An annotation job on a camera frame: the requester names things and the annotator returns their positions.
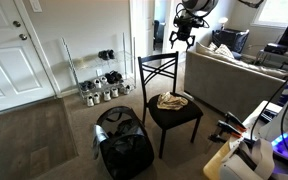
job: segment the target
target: light switch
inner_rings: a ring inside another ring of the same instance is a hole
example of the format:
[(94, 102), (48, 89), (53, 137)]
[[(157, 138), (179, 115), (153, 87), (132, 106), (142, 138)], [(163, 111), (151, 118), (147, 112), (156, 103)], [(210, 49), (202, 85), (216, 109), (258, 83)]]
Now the light switch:
[(34, 12), (42, 12), (40, 2), (38, 0), (30, 0)]

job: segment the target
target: chair seat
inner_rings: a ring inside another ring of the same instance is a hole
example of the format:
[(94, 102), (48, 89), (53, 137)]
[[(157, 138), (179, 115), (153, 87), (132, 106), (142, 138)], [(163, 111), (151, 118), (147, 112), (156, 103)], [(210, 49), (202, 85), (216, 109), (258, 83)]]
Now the chair seat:
[(156, 95), (149, 100), (148, 108), (153, 120), (160, 126), (160, 128), (164, 130), (173, 128), (175, 126), (181, 125), (185, 122), (195, 120), (196, 118), (203, 116), (203, 112), (201, 111), (201, 109), (190, 100), (188, 100), (188, 104), (186, 106), (184, 106), (178, 111), (159, 109), (157, 108), (158, 97), (159, 95)]

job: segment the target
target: metal chair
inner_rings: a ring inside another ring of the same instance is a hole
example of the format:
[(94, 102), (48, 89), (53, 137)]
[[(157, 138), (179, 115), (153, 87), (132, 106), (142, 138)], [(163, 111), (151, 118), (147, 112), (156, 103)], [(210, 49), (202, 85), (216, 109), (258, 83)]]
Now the metal chair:
[[(167, 59), (168, 61), (159, 67), (150, 66), (147, 62), (152, 62), (156, 60)], [(162, 137), (159, 149), (159, 158), (163, 156), (164, 141), (166, 136), (166, 131), (168, 129), (179, 126), (183, 123), (189, 122), (196, 119), (195, 127), (191, 137), (191, 143), (194, 142), (196, 131), (200, 122), (203, 112), (200, 108), (192, 101), (188, 100), (188, 104), (180, 110), (164, 110), (157, 108), (158, 95), (153, 96), (148, 100), (146, 85), (151, 81), (156, 75), (162, 75), (169, 77), (173, 80), (173, 88), (170, 91), (174, 96), (181, 96), (175, 92), (176, 89), (176, 78), (177, 78), (177, 67), (178, 67), (178, 52), (169, 54), (159, 54), (148, 57), (138, 57), (138, 64), (140, 70), (140, 78), (143, 90), (143, 100), (144, 100), (144, 110), (143, 110), (143, 124), (145, 124), (146, 108), (153, 120), (162, 129)]]

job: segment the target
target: door handle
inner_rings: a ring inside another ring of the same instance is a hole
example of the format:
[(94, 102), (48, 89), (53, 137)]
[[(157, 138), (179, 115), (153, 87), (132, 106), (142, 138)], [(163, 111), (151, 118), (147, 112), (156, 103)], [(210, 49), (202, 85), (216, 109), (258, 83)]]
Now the door handle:
[(21, 23), (19, 23), (18, 21), (13, 21), (13, 25), (15, 27), (21, 27)]
[(23, 41), (25, 41), (25, 40), (27, 39), (27, 36), (25, 36), (25, 34), (20, 34), (19, 37), (20, 37)]

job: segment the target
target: cloth on chair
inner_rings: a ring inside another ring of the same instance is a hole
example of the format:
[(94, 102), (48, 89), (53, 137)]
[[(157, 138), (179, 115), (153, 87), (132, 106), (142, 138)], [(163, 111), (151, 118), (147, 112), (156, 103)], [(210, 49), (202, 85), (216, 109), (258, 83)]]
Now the cloth on chair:
[(157, 107), (159, 109), (179, 110), (188, 103), (183, 97), (173, 96), (170, 92), (162, 93), (158, 97)]

